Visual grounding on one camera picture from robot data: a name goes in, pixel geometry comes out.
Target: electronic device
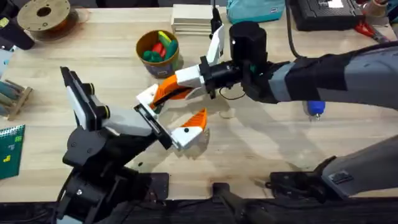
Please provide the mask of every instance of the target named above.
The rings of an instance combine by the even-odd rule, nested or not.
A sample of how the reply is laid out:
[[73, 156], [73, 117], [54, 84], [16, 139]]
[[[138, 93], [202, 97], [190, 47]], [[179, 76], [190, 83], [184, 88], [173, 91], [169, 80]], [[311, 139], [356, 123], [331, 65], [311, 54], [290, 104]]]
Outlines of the electronic device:
[[297, 30], [346, 30], [364, 19], [355, 0], [294, 0], [290, 4]]

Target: filament spool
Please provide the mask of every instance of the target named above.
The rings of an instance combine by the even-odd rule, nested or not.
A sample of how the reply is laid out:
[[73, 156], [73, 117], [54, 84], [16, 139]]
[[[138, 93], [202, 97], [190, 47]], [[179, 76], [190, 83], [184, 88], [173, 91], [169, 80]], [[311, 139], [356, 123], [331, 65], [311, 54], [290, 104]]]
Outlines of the filament spool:
[[67, 0], [31, 0], [17, 16], [18, 24], [37, 40], [65, 37], [78, 20], [78, 13]]

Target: white plastic part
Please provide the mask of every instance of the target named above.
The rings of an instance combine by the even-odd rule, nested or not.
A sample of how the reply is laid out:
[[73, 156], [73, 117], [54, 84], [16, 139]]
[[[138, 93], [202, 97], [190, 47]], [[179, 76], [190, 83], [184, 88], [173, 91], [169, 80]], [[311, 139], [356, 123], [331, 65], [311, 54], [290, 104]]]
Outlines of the white plastic part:
[[224, 51], [224, 24], [216, 30], [211, 39], [209, 50], [207, 51], [206, 59], [209, 66], [216, 65], [218, 59], [221, 57], [220, 53]]
[[111, 117], [103, 120], [102, 125], [115, 130], [119, 134], [130, 134], [134, 136], [148, 136], [152, 128], [135, 110], [124, 110], [109, 107]]
[[205, 79], [200, 75], [199, 65], [194, 65], [175, 71], [177, 83], [180, 86], [194, 88], [186, 97], [186, 100], [206, 94]]
[[177, 149], [188, 149], [197, 141], [202, 132], [201, 127], [176, 128], [172, 131], [171, 137]]
[[153, 84], [142, 93], [136, 96], [138, 102], [149, 112], [149, 114], [157, 119], [157, 114], [149, 107], [149, 105], [154, 101], [156, 91], [158, 89], [158, 84]]
[[80, 106], [79, 101], [77, 100], [77, 98], [76, 98], [75, 94], [73, 93], [72, 89], [70, 88], [70, 86], [67, 86], [67, 96], [68, 96], [69, 103], [71, 104], [71, 106], [79, 120], [80, 125], [82, 126], [82, 128], [84, 130], [86, 130], [87, 129], [86, 114], [83, 111], [83, 108]]

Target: teal bag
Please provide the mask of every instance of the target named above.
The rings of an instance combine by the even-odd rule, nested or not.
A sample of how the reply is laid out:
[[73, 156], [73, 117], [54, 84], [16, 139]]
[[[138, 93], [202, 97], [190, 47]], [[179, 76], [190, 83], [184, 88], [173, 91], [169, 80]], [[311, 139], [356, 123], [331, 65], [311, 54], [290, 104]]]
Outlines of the teal bag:
[[285, 0], [228, 0], [227, 18], [232, 23], [277, 20], [285, 9]]

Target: green toy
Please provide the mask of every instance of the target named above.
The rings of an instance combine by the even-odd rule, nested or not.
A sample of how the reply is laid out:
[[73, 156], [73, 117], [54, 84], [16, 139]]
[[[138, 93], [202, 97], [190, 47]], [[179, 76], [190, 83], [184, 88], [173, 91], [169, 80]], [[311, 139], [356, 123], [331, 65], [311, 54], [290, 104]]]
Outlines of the green toy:
[[178, 43], [176, 40], [172, 40], [170, 45], [166, 47], [166, 56], [164, 57], [164, 60], [169, 59], [172, 57], [175, 52], [177, 51]]
[[152, 63], [163, 62], [163, 59], [160, 56], [160, 54], [157, 52], [153, 52], [151, 50], [145, 51], [144, 54], [142, 55], [142, 59]]
[[170, 38], [162, 31], [158, 32], [158, 39], [163, 44], [163, 47], [169, 47], [171, 40]]

